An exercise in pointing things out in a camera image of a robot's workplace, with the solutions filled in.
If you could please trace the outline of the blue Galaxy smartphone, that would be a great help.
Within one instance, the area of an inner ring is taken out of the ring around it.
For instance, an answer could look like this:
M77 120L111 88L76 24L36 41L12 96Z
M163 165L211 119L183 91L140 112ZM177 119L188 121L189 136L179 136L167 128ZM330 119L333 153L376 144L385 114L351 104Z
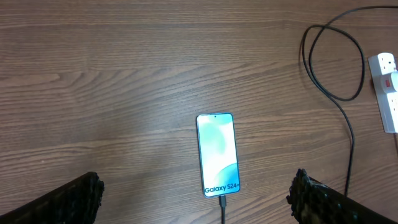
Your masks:
M202 189L205 197L240 191L238 153L231 113L196 118Z

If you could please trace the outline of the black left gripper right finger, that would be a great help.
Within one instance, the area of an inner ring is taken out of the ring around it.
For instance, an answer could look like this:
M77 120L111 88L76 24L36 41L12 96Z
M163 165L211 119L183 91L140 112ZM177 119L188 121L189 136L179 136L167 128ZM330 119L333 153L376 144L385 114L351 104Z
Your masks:
M286 196L291 215L300 224L397 224L299 169Z

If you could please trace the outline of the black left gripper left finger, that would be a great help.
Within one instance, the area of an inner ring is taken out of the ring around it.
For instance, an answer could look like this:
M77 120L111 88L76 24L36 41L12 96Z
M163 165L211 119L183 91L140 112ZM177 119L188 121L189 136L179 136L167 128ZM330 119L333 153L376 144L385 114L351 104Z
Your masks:
M104 192L95 172L75 180L1 215L1 224L93 224Z

